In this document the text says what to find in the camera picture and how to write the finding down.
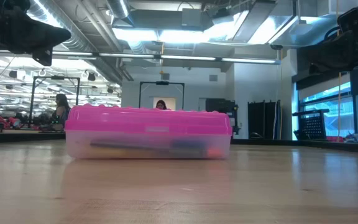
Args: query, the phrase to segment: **clear plastic box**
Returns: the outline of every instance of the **clear plastic box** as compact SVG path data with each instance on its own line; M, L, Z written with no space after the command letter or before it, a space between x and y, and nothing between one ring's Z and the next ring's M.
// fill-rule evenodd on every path
M66 147L79 159L224 159L232 128L226 114L75 106Z

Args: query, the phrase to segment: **person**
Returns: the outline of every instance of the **person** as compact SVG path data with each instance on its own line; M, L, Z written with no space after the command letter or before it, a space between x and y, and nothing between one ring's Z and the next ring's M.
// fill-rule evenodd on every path
M160 110L166 110L167 106L163 100L158 100L157 104L155 105L156 108Z
M53 113L53 117L59 117L59 123L65 125L66 120L68 119L68 113L70 112L70 106L68 105L66 95L59 93L56 95L56 110Z

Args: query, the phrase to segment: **table surface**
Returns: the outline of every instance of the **table surface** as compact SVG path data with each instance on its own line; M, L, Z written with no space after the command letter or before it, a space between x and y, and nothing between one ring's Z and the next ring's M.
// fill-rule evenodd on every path
M0 224L356 223L358 154L232 146L225 161L74 160L0 144Z

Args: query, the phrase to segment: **pink lid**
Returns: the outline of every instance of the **pink lid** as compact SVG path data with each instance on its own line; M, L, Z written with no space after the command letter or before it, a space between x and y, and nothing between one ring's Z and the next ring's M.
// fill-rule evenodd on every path
M232 134L224 113L152 110L105 106L75 106L65 129L158 134Z

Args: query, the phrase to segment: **dark hair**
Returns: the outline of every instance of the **dark hair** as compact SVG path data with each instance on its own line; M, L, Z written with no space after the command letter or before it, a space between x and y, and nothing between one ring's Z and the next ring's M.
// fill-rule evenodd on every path
M70 109L70 106L68 105L68 102L67 102L66 95L59 93L56 95L56 100L58 101L57 107L64 106L66 110Z
M166 110L167 109L167 106L165 104L165 102L163 100L158 100L157 104L155 105L155 107L158 106L158 104L161 103L164 107L163 107L163 110Z

